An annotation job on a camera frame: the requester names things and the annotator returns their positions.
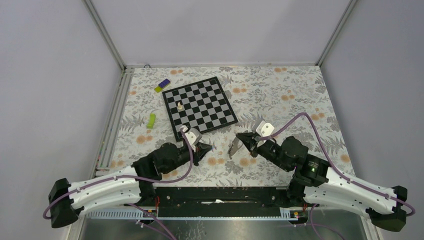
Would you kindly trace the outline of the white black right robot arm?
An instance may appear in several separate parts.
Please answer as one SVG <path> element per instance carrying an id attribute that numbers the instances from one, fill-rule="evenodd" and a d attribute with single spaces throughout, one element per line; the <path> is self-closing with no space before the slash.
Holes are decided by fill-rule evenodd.
<path id="1" fill-rule="evenodd" d="M 294 136 L 281 144 L 275 139 L 263 144 L 253 132 L 237 133 L 253 157 L 261 156 L 286 172 L 292 179 L 281 198 L 282 207 L 325 205 L 346 210 L 366 219 L 378 228 L 400 232 L 407 222 L 402 209 L 408 190 L 400 185 L 381 187 L 347 173 L 338 174 L 327 160 L 309 154 Z"/>

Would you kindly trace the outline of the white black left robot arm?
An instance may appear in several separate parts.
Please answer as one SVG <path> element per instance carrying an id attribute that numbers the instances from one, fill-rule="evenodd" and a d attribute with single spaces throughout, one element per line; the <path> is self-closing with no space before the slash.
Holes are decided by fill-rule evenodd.
<path id="1" fill-rule="evenodd" d="M 194 147 L 164 143 L 119 171 L 80 182 L 61 178 L 53 184 L 48 195 L 49 206 L 45 212 L 50 215 L 43 217 L 50 220 L 52 228 L 58 229 L 94 210 L 138 202 L 148 206 L 155 200 L 153 183 L 160 182 L 164 174 L 186 163 L 198 166 L 211 150 L 211 145 L 202 142 Z"/>

